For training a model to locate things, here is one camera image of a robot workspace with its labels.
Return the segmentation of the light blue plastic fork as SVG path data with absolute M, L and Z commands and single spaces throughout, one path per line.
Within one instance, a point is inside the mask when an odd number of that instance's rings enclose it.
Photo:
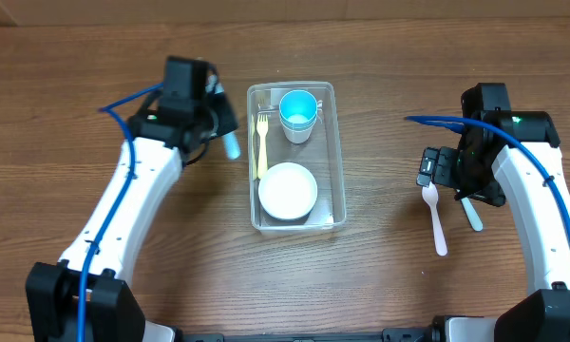
M 229 160 L 236 160 L 241 154 L 235 133 L 238 129 L 237 115 L 221 83 L 216 84 L 216 96 L 219 114 L 218 134 L 222 137 L 227 158 Z

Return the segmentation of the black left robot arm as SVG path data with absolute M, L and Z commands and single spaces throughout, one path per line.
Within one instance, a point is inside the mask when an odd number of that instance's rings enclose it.
M 55 264 L 37 262 L 26 281 L 37 341 L 182 341 L 183 332 L 148 321 L 130 289 L 139 253 L 163 199 L 217 137 L 239 157 L 236 114 L 221 85 L 179 104 L 161 85 L 143 91 L 138 112 L 109 114 L 124 141 L 114 174 L 81 233 Z

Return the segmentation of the blue plastic cup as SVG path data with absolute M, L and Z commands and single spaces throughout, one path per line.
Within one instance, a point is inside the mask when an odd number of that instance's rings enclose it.
M 286 93 L 280 100 L 281 119 L 293 126 L 302 126 L 313 121 L 318 112 L 315 96 L 307 90 L 295 89 Z

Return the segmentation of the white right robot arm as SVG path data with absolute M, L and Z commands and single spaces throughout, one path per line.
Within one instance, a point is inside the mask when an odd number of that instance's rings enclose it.
M 438 316 L 429 341 L 570 341 L 570 194 L 560 138 L 545 112 L 477 110 L 416 116 L 460 134 L 457 148 L 427 148 L 418 185 L 455 198 L 509 204 L 522 245 L 528 295 L 497 318 Z

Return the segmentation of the yellow plastic fork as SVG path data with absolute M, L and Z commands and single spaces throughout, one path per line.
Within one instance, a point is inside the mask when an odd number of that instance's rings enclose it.
M 268 169 L 266 136 L 269 131 L 269 117 L 262 113 L 257 116 L 256 131 L 259 136 L 257 177 L 261 179 Z

